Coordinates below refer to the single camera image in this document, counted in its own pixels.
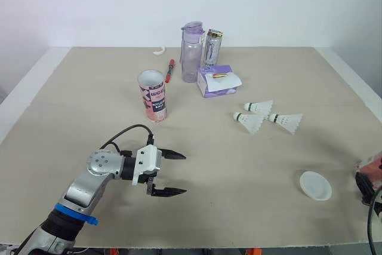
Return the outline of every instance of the gold object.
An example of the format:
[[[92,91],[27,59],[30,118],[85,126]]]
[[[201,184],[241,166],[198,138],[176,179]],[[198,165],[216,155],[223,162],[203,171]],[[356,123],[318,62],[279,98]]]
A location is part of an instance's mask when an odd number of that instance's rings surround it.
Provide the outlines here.
[[[218,30],[214,30],[214,29],[209,29],[207,35],[212,36],[213,38],[215,38],[215,37],[223,37],[223,33],[222,32],[220,32]]]
[[[220,74],[213,74],[212,77],[213,77],[214,79],[216,79],[216,78],[222,78],[222,77],[225,77],[225,76],[227,76],[227,75],[228,75],[227,73],[220,73]]]

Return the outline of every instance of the red object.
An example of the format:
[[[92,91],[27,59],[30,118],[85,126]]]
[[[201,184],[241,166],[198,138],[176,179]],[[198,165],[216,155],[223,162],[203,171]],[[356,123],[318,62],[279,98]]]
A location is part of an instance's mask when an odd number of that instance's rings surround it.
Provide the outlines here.
[[[165,80],[166,83],[170,81],[171,73],[172,73],[172,70],[174,69],[174,66],[175,66],[175,60],[171,59],[170,63],[168,64],[168,71],[167,71],[166,80]]]
[[[118,248],[110,248],[110,255],[119,255]]]
[[[263,251],[260,248],[251,248],[251,249],[245,250],[245,254],[246,255],[262,255]]]

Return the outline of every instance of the white shuttlecock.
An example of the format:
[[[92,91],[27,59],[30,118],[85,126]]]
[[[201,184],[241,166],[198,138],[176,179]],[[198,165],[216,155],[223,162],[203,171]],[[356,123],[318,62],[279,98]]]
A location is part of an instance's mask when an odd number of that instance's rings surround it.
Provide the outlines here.
[[[273,100],[260,102],[260,103],[245,103],[244,109],[252,113],[263,115],[264,119],[266,119],[270,113],[270,110],[272,109],[272,105],[273,105]]]
[[[302,117],[302,113],[298,115],[278,115],[277,113],[273,113],[269,116],[269,121],[279,124],[291,134],[294,134]]]
[[[263,123],[264,117],[262,115],[234,113],[233,119],[240,122],[251,134],[255,134]]]

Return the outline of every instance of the marker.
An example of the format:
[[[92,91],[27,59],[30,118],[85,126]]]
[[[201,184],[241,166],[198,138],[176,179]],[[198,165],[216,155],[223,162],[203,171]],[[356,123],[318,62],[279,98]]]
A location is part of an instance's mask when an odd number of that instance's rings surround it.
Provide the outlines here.
[[[227,75],[228,75],[227,73],[219,73],[219,74],[213,74],[212,77],[213,77],[214,79],[216,79],[216,78],[222,78],[222,77],[225,77],[225,76],[227,76]]]
[[[175,66],[175,60],[171,59],[170,63],[168,64],[168,71],[167,71],[166,81],[165,81],[166,83],[170,81],[171,73],[172,73],[172,70],[174,69],[174,66]]]

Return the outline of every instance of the purple tissue box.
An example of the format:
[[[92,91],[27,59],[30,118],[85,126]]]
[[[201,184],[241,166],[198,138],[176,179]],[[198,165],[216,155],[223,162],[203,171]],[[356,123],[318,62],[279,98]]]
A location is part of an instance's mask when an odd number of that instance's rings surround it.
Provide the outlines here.
[[[198,87],[200,91],[202,92],[203,97],[210,98],[210,97],[216,97],[216,96],[235,93],[237,87],[230,87],[227,89],[213,91],[213,92],[208,91],[207,80],[205,79],[206,73],[218,74],[218,73],[228,73],[228,72],[232,72],[231,66],[229,65],[212,66],[209,68],[199,69],[198,70]]]

